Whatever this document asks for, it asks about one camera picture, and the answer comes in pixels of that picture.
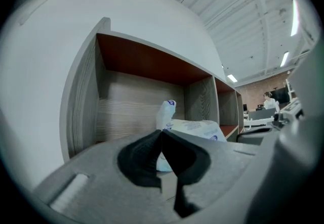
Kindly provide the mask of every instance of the ceiling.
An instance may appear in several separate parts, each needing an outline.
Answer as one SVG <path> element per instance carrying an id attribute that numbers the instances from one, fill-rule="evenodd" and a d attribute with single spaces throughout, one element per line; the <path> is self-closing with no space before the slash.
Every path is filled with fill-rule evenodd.
<path id="1" fill-rule="evenodd" d="M 17 0 L 16 5 L 25 1 Z M 201 18 L 214 41 L 225 74 L 233 74 L 238 80 L 236 86 L 296 67 L 305 56 L 302 53 L 314 45 L 306 41 L 305 31 L 299 30 L 290 36 L 292 0 L 177 1 Z M 310 31 L 314 39 L 318 39 L 319 32 Z M 288 61 L 280 68 L 286 51 L 290 52 Z"/>

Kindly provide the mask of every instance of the woman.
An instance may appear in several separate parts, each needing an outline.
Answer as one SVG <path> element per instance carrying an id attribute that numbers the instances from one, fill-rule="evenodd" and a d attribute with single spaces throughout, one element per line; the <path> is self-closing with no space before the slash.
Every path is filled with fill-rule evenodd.
<path id="1" fill-rule="evenodd" d="M 277 112 L 280 111 L 278 103 L 275 101 L 275 99 L 271 98 L 272 94 L 270 92 L 264 93 L 264 107 L 265 109 L 272 109 L 275 108 Z"/>

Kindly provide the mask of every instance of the package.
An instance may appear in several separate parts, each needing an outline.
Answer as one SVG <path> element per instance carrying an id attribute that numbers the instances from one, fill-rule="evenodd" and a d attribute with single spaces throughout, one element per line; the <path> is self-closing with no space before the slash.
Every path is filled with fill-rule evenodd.
<path id="1" fill-rule="evenodd" d="M 172 119 L 176 112 L 176 101 L 164 101 L 156 115 L 156 129 L 176 130 L 203 139 L 213 141 L 227 142 L 218 123 L 214 121 L 184 121 Z M 169 163 L 161 152 L 157 162 L 156 170 L 170 172 L 172 171 Z"/>

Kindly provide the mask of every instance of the white shirt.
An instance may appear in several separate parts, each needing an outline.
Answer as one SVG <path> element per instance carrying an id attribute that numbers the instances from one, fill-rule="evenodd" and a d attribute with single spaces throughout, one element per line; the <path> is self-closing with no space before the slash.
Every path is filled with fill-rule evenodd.
<path id="1" fill-rule="evenodd" d="M 264 107 L 265 107 L 265 109 L 272 109 L 272 108 L 275 108 L 275 110 L 276 110 L 277 112 L 280 111 L 280 109 L 279 109 L 279 105 L 276 103 L 275 99 L 273 99 L 273 98 L 270 98 L 270 101 L 265 100 L 265 101 L 264 101 Z"/>

